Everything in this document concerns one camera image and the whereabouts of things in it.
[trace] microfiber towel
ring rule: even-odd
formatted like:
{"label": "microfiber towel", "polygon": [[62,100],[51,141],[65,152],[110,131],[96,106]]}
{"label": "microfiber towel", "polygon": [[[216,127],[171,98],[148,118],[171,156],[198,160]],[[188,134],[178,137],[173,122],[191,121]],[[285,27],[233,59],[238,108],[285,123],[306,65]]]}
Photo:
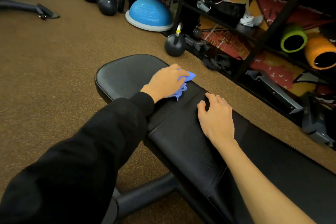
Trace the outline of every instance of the microfiber towel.
{"label": "microfiber towel", "polygon": [[182,92],[187,90],[187,82],[191,81],[196,76],[194,73],[191,73],[191,72],[188,72],[188,73],[189,73],[189,76],[182,76],[182,77],[185,77],[185,81],[182,84],[181,88],[168,98],[176,97],[177,101],[179,100],[179,97],[182,96]]}

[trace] black sleeve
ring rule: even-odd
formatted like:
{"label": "black sleeve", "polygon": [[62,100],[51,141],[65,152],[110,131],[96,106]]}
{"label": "black sleeve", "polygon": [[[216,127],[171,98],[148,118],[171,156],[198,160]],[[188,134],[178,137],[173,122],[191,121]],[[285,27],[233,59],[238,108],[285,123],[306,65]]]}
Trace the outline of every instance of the black sleeve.
{"label": "black sleeve", "polygon": [[11,180],[0,223],[100,224],[117,172],[144,138],[153,110],[153,99],[142,92],[103,107]]}

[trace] floor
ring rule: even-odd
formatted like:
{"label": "floor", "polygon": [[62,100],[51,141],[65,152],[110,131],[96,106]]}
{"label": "floor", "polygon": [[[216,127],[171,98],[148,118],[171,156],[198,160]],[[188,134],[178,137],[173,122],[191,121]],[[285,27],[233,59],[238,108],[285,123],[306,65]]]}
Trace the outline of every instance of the floor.
{"label": "floor", "polygon": [[[94,76],[103,64],[137,53],[155,55],[196,73],[195,82],[225,97],[235,111],[336,172],[336,154],[306,137],[299,127],[186,52],[164,51],[165,37],[137,29],[124,14],[103,16],[83,0],[22,0],[61,15],[0,10],[0,196],[10,179],[56,142],[72,136],[105,105]],[[121,169],[118,188],[131,189],[166,173],[143,145]],[[201,220],[178,194],[128,217],[124,223],[196,224]]]}

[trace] left hand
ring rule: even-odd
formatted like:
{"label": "left hand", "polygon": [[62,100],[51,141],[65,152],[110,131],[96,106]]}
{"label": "left hand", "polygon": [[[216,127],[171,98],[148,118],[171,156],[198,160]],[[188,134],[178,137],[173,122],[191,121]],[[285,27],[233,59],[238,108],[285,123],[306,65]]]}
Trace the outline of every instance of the left hand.
{"label": "left hand", "polygon": [[182,76],[189,76],[189,73],[177,64],[162,68],[153,75],[148,84],[143,86],[141,92],[150,95],[156,103],[160,99],[173,95],[181,88],[186,79]]}

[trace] black padded bench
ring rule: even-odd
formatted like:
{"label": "black padded bench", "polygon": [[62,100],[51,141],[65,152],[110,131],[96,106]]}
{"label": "black padded bench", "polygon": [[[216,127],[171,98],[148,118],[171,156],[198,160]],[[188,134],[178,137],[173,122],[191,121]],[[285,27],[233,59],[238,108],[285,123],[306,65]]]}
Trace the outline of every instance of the black padded bench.
{"label": "black padded bench", "polygon": [[[129,98],[166,66],[151,55],[124,57],[98,70],[96,87],[107,103],[120,97]],[[148,118],[144,144],[170,172],[114,197],[106,223],[118,221],[174,191],[207,224],[253,223],[225,162],[200,128],[197,104],[205,100],[208,108],[206,90],[194,82],[188,82],[187,88],[179,101],[175,98],[159,101]],[[336,223],[334,174],[236,112],[233,121],[235,139],[271,182],[317,223]]]}

